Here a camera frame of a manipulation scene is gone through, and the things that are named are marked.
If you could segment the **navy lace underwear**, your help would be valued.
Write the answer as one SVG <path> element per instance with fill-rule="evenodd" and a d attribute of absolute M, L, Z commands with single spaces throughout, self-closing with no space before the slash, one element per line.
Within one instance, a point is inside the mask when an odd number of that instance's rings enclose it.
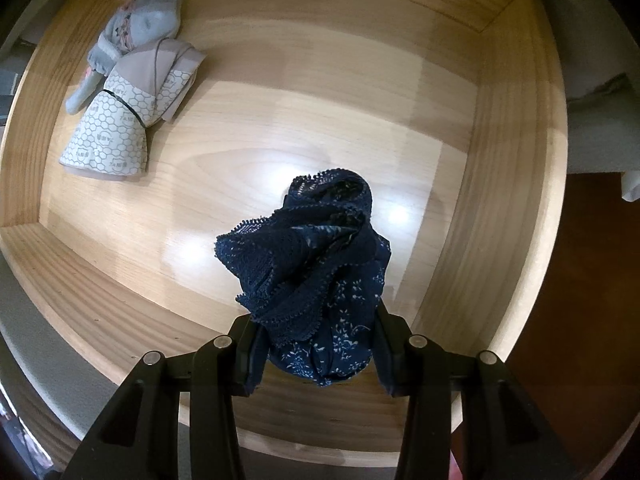
<path fill-rule="evenodd" d="M 240 282 L 236 298 L 266 331 L 268 358 L 321 387 L 370 362 L 390 242 L 373 229 L 368 182 L 347 169 L 295 178 L 282 206 L 216 239 Z"/>

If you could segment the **wooden drawer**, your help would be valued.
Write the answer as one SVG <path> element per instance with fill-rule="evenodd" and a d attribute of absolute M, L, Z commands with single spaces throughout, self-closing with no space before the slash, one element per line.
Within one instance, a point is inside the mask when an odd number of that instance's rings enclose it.
<path fill-rule="evenodd" d="M 361 174 L 392 245 L 383 298 L 449 351 L 508 356 L 549 264 L 565 188 L 563 78 L 540 0 L 183 0 L 205 54 L 134 181 L 69 174 L 64 110 L 128 0 L 66 0 L 1 143 L 1 311 L 29 381 L 82 437 L 145 351 L 192 351 L 241 314 L 217 235 L 291 180 Z"/>

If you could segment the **honeycomb print white underwear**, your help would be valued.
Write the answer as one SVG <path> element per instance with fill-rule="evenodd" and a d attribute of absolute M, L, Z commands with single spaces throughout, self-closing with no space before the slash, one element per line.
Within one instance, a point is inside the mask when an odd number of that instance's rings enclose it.
<path fill-rule="evenodd" d="M 148 166 L 148 130 L 170 122 L 194 84 L 205 54 L 160 39 L 118 61 L 80 118 L 58 162 L 76 176 L 120 181 Z"/>

